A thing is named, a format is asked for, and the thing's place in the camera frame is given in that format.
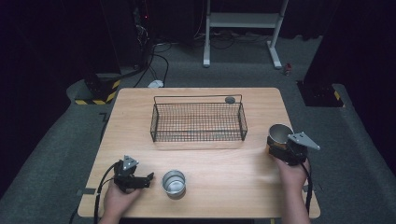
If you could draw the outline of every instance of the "black wire basket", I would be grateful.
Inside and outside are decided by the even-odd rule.
[[[242,95],[155,96],[153,142],[244,141]]]

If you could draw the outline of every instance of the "human hand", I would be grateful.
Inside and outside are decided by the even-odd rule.
[[[131,192],[124,193],[114,180],[109,181],[104,202],[105,212],[100,223],[118,223],[141,192],[142,189],[133,189]]]
[[[274,160],[279,168],[283,189],[301,193],[305,180],[307,179],[303,167],[301,165],[289,166],[278,158],[274,158]],[[305,160],[303,165],[309,172],[309,161]]]

